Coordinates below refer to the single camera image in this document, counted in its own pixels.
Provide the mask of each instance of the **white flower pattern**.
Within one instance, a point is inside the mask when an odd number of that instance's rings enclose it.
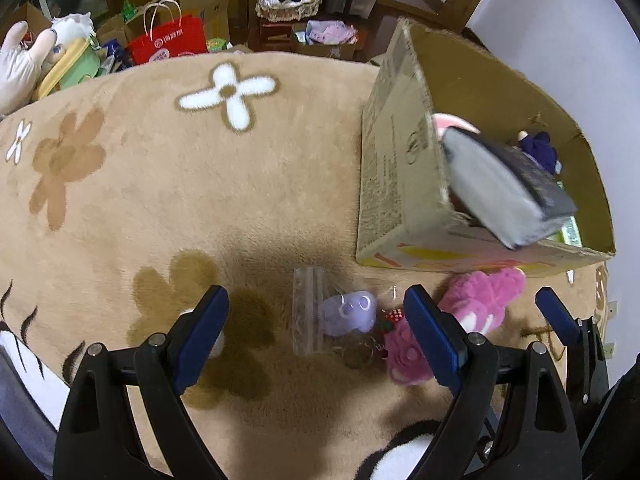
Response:
[[[29,135],[29,131],[31,130],[31,123],[28,123],[26,126],[24,125],[24,119],[20,121],[18,124],[18,129],[15,133],[14,143],[9,148],[9,151],[6,152],[5,160],[9,162],[11,158],[14,158],[14,164],[18,164],[20,162],[20,156],[22,155],[22,142],[26,139],[27,135]]]
[[[276,80],[266,75],[256,75],[238,80],[238,72],[232,63],[222,63],[211,73],[213,87],[178,99],[183,110],[202,110],[223,105],[223,119],[235,132],[245,132],[252,126],[252,111],[245,98],[265,96],[276,91]]]

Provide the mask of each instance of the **pink plush bunny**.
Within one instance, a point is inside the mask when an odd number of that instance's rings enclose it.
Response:
[[[462,274],[451,280],[438,307],[453,314],[467,333],[487,334],[501,325],[507,305],[522,294],[525,280],[520,269]],[[418,384],[433,377],[406,318],[385,335],[385,348],[388,351],[386,370],[393,382]]]

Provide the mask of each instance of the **stuffed animal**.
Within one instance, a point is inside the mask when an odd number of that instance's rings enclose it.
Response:
[[[332,296],[320,306],[324,333],[331,337],[346,335],[352,330],[369,332],[376,323],[376,298],[361,290]]]
[[[0,49],[0,118],[29,102],[42,64],[57,41],[56,31],[48,28],[38,35],[29,50],[25,50],[20,41],[28,27],[27,22],[15,23]]]
[[[94,22],[91,21],[91,13],[70,14],[64,18],[54,18],[51,28],[58,34],[58,42],[65,50],[71,46],[73,40],[81,38],[86,40],[94,32]]]
[[[467,333],[487,334],[501,325],[507,305],[522,293],[525,280],[520,269],[462,274],[451,280],[438,307],[453,314]],[[393,382],[419,384],[433,377],[405,317],[392,332],[385,334],[385,349],[388,352],[386,370]]]
[[[534,136],[527,132],[520,132],[518,145],[529,158],[532,158],[549,173],[556,174],[562,170],[562,164],[558,160],[558,152],[551,145],[551,136],[547,132],[540,132]]]

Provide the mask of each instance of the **bag handle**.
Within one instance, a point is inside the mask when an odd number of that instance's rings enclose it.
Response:
[[[178,26],[181,27],[182,26],[182,8],[180,7],[180,4],[175,0],[160,0],[158,3],[164,4],[165,2],[174,4],[176,7],[178,7],[178,12],[180,12],[180,21],[178,22]]]
[[[169,11],[169,13],[171,14],[171,20],[174,20],[174,14],[171,12],[171,9],[168,7],[168,5],[165,4],[165,2],[167,3],[172,3],[175,4],[176,7],[178,7],[178,11],[180,11],[180,21],[178,22],[178,27],[182,26],[182,9],[180,8],[180,4],[178,2],[176,2],[175,0],[160,0],[157,3],[154,4],[148,4],[148,6],[145,7],[145,15],[143,16],[143,22],[145,24],[145,34],[149,36],[149,38],[151,38],[151,41],[154,40],[153,37],[153,32],[154,32],[154,20],[156,18],[156,13],[158,12],[158,7],[164,7],[165,9],[167,9]],[[151,7],[154,7],[154,13],[151,16],[151,24],[150,24],[150,31],[147,32],[146,31],[146,11],[147,9],[150,9]]]
[[[149,9],[151,9],[152,7],[154,8],[154,15],[151,17],[151,24],[150,24],[150,26],[151,26],[150,27],[150,31],[151,32],[154,30],[154,19],[156,18],[156,11],[158,10],[158,7],[164,7],[165,9],[167,9],[169,11],[169,13],[171,14],[172,21],[174,19],[174,14],[171,12],[171,9],[168,6],[166,6],[165,4],[162,4],[162,3],[159,3],[159,2],[153,3],[153,4],[148,4],[145,7],[144,12],[142,13],[142,23],[145,25],[145,36],[151,36],[149,34],[149,30],[147,30],[147,28],[146,28],[146,12]]]

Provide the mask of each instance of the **blue gripper pad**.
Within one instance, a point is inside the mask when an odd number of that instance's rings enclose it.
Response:
[[[171,345],[178,345],[173,364],[174,390],[179,395],[198,381],[228,312],[229,294],[215,285],[209,287],[193,312],[178,318],[174,326],[180,323],[180,328]]]
[[[564,346],[575,345],[580,340],[580,327],[550,286],[538,291],[536,305]]]
[[[467,359],[464,329],[455,317],[438,308],[421,285],[405,292],[404,315],[438,384],[457,393],[462,386],[458,372]]]

